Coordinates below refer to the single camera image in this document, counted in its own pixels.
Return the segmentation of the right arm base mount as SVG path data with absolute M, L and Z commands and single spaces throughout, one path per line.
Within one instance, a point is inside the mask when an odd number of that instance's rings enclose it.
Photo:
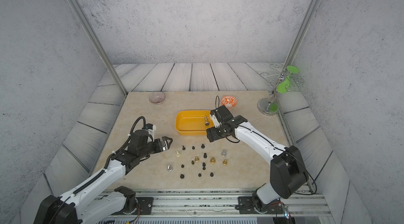
M 284 212 L 283 203 L 276 199 L 271 203 L 264 204 L 253 193 L 251 196 L 238 197 L 238 204 L 235 205 L 235 209 L 240 214 L 281 214 Z

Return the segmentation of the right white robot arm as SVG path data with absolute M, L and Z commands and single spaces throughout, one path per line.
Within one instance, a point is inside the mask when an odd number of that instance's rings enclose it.
M 279 198 L 287 199 L 311 178 L 297 147 L 286 147 L 271 140 L 242 116 L 209 117 L 214 125 L 206 130 L 211 143 L 232 136 L 251 147 L 270 165 L 269 182 L 255 191 L 257 204 L 266 206 Z

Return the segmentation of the silver queen chess piece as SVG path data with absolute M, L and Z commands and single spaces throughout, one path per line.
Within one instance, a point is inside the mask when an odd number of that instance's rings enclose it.
M 208 118 L 205 116 L 204 119 L 205 119 L 205 126 L 209 126 L 210 122 L 208 121 Z

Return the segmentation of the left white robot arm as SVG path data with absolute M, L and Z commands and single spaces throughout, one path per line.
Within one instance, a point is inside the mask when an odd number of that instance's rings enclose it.
M 96 200 L 105 189 L 131 172 L 151 155 L 170 149 L 172 138 L 155 137 L 156 126 L 140 116 L 141 129 L 131 127 L 127 140 L 113 151 L 96 174 L 60 196 L 48 196 L 37 211 L 36 224 L 97 224 L 114 213 L 140 216 L 141 203 L 136 192 L 120 186 L 108 196 Z

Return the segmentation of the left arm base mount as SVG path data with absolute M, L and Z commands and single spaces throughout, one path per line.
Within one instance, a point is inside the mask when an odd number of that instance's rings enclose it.
M 127 200 L 122 210 L 113 215 L 142 216 L 151 215 L 153 208 L 153 197 L 136 197 Z

